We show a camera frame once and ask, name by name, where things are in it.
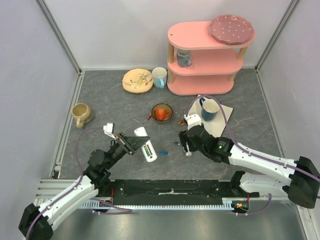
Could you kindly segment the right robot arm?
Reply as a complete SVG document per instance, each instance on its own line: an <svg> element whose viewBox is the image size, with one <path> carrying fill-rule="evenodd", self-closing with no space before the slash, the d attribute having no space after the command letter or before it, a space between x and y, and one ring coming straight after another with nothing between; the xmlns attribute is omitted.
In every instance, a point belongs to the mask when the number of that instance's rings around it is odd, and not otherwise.
<svg viewBox="0 0 320 240"><path fill-rule="evenodd" d="M316 206L320 173L309 158L300 156L294 160L259 152L230 138L214 137L202 125L180 131L178 137L186 154L198 151L216 163L258 172L257 175L236 172L229 184L233 196L259 193L287 197L294 204L307 209Z"/></svg>

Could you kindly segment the blue battery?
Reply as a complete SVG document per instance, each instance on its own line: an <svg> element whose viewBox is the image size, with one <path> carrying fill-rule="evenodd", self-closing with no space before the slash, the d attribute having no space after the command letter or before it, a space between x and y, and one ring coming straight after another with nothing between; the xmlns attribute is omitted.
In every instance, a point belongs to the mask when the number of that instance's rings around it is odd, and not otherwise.
<svg viewBox="0 0 320 240"><path fill-rule="evenodd" d="M169 154L167 151L159 151L157 153L160 155L168 155Z"/></svg>

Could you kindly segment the white remote control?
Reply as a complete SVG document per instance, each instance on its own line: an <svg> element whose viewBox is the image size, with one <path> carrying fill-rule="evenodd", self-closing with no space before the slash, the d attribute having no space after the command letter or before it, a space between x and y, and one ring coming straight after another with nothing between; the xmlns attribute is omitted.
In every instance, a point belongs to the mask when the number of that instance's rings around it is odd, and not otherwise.
<svg viewBox="0 0 320 240"><path fill-rule="evenodd" d="M146 129L145 129L143 126L136 128L136 129L134 130L134 134L135 134L135 136L149 136L149 135L147 134ZM145 146L148 148L151 156L148 157L147 154L146 154L146 152L145 152L145 150L144 150L144 148L143 148L142 153L143 153L143 155L144 155L144 158L145 158L145 160L146 160L148 163L152 163L152 162L154 162L154 161L158 158L158 156L157 156L157 153L156 153L156 151L155 151L155 149L154 149L154 146L153 146L152 143L151 143L151 140L148 140L148 141L145 143Z"/></svg>

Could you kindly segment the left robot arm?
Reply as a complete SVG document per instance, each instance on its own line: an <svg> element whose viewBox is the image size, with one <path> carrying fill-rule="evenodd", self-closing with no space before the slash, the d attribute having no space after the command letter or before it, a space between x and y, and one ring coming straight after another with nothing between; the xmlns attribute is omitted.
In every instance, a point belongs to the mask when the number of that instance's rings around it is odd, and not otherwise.
<svg viewBox="0 0 320 240"><path fill-rule="evenodd" d="M88 167L75 182L39 206L29 204L22 214L18 229L27 240L49 240L62 222L84 202L110 191L109 170L126 154L139 150L149 136L115 135L108 151L96 149L90 154Z"/></svg>

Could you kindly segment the green battery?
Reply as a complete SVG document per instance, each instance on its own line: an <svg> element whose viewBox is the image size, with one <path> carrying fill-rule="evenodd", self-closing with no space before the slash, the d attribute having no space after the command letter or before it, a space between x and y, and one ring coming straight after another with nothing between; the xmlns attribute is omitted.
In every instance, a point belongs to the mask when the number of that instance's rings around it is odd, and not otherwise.
<svg viewBox="0 0 320 240"><path fill-rule="evenodd" d="M149 152L149 149L148 149L147 146L144 146L144 150L145 150L145 152L146 152L146 155L147 155L148 157L150 157L150 156L151 156L151 153Z"/></svg>

